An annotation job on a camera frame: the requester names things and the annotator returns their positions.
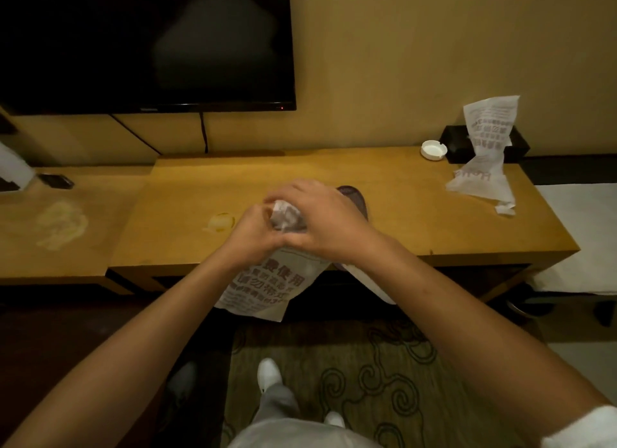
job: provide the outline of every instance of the forearm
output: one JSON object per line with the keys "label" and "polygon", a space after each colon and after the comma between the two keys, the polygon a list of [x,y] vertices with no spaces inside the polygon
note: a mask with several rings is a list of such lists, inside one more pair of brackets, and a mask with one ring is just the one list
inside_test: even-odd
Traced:
{"label": "forearm", "polygon": [[115,446],[240,268],[214,253],[67,374],[5,446]]}
{"label": "forearm", "polygon": [[381,237],[359,265],[441,355],[527,434],[547,436],[608,404],[544,344]]}

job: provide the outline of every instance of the wooden table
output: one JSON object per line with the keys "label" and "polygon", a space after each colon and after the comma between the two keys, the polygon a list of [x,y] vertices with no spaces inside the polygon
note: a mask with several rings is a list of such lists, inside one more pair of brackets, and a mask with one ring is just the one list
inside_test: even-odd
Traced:
{"label": "wooden table", "polygon": [[578,251],[518,165],[505,167],[514,217],[498,215],[494,201],[446,191],[457,167],[427,161],[415,147],[162,157],[111,267],[144,289],[164,290],[154,277],[187,274],[225,241],[247,206],[297,177],[358,188],[370,222],[430,265],[524,265],[485,301]]}
{"label": "wooden table", "polygon": [[54,189],[34,179],[0,194],[0,285],[100,284],[130,292],[105,276],[113,250],[151,167],[57,167],[75,182]]}

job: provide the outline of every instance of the flat-screen tv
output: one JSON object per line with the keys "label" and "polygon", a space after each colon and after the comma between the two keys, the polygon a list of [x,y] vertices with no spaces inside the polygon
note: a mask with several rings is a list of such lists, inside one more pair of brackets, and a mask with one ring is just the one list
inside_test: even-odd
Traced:
{"label": "flat-screen tv", "polygon": [[13,115],[295,110],[289,0],[0,0]]}

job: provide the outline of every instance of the person's left hand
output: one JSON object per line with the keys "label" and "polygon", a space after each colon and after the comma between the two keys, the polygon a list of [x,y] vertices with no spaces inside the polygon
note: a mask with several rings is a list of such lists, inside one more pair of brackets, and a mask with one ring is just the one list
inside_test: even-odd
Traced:
{"label": "person's left hand", "polygon": [[270,223],[271,215],[267,204],[254,204],[244,212],[221,247],[229,261],[241,268],[258,265],[284,245],[282,233]]}

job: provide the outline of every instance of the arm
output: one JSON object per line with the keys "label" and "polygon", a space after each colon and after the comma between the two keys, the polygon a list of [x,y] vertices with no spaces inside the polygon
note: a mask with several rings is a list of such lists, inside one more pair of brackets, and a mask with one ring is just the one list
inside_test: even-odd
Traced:
{"label": "arm", "polygon": [[5,448],[116,446],[229,282],[282,246],[270,213],[249,208],[220,249],[71,370]]}
{"label": "arm", "polygon": [[353,264],[385,290],[442,356],[525,435],[539,441],[608,400],[550,349],[387,237],[347,198],[314,180],[268,195],[305,218],[287,245]]}

